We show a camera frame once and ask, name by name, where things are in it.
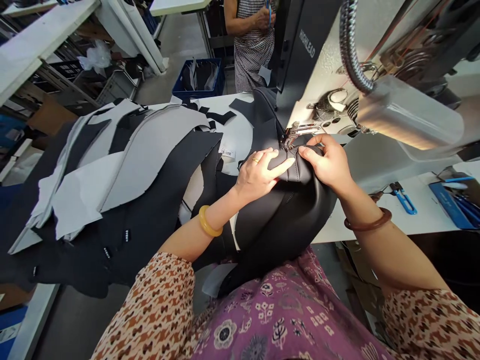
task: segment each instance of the sewing machine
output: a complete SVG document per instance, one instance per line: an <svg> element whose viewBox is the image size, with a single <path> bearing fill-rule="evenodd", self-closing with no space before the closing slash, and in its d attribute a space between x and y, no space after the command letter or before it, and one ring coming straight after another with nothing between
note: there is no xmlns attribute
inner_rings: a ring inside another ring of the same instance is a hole
<svg viewBox="0 0 480 360"><path fill-rule="evenodd" d="M479 35L479 0L292 1L277 81L283 146L348 135L368 192L476 160Z"/></svg>

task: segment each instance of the person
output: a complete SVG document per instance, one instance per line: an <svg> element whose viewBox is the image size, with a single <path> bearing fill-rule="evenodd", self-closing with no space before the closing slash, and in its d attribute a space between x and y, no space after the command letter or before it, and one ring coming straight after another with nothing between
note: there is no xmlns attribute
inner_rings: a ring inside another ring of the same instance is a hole
<svg viewBox="0 0 480 360"><path fill-rule="evenodd" d="M268 85L259 71L268 66L274 52L275 12L272 0L224 0L226 31L234 37L237 93L251 93L254 88Z"/></svg>
<svg viewBox="0 0 480 360"><path fill-rule="evenodd" d="M301 147L316 176L338 195L349 226L380 224L381 210L352 180L343 148L327 134L324 156ZM337 297L311 248L193 314L192 262L247 203L267 194L292 165L268 170L277 151L254 152L236 185L180 227L142 269L101 337L93 359L480 359L480 318L452 293L393 222L355 236L385 296L394 344L380 343Z"/></svg>

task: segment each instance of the patterned clothing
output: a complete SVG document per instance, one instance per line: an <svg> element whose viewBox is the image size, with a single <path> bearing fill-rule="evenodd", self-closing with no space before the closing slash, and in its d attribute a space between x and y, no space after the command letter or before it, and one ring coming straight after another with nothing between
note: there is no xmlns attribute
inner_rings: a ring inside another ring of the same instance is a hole
<svg viewBox="0 0 480 360"><path fill-rule="evenodd" d="M480 359L480 317L445 290L400 291L383 308L396 350L342 304L308 248L193 314L192 264L157 253L92 359Z"/></svg>
<svg viewBox="0 0 480 360"><path fill-rule="evenodd" d="M265 0L239 0L237 18L246 19L265 6ZM272 13L276 13L274 1L270 1ZM266 87L259 75L260 67L267 67L274 52L275 30L252 30L234 40L235 89L237 93L251 93L254 88Z"/></svg>

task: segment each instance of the floor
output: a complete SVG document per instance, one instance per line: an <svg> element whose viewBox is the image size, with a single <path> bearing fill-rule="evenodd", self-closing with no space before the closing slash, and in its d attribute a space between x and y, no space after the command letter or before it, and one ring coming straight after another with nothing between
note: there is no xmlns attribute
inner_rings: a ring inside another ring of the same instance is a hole
<svg viewBox="0 0 480 360"><path fill-rule="evenodd" d="M135 101L142 105L168 103L185 61L208 57L196 14L168 15L158 39L161 41L162 56L169 58L168 69L142 84L135 97ZM225 73L223 94L234 93L235 75L230 70Z"/></svg>
<svg viewBox="0 0 480 360"><path fill-rule="evenodd" d="M169 57L165 74L147 79L137 92L135 100L144 105L169 102L172 88L185 60L207 56L200 33L197 16L169 15L159 36L161 53ZM233 71L226 74L224 94L235 93ZM335 252L335 245L312 246L328 279L340 299L350 307L345 290L350 287ZM194 311L205 307L208 297L201 293L203 280L209 273L204 268L196 273ZM111 285L105 299L85 296L70 286L63 286L56 297L52 311L39 339L33 360L86 360L112 317L127 296L126 286Z"/></svg>

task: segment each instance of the wooden bangle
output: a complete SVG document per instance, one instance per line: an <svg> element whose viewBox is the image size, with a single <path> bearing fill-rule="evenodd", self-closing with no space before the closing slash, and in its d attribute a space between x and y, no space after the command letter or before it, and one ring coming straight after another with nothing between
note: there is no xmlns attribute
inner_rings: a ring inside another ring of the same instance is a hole
<svg viewBox="0 0 480 360"><path fill-rule="evenodd" d="M208 235L216 238L222 235L222 232L224 228L222 227L220 230L214 230L210 224L207 222L207 219L205 218L205 210L207 210L210 206L204 205L200 208L198 211L198 218L200 219L200 225L205 233Z"/></svg>
<svg viewBox="0 0 480 360"><path fill-rule="evenodd" d="M383 216L378 219L375 222L372 222L370 224L365 224L365 225L355 225L353 226L350 224L349 220L346 218L344 221L344 225L347 229L356 231L356 232L367 232L367 231L372 231L381 228L383 225L388 223L392 219L392 213L390 210L380 207L380 210L383 212Z"/></svg>

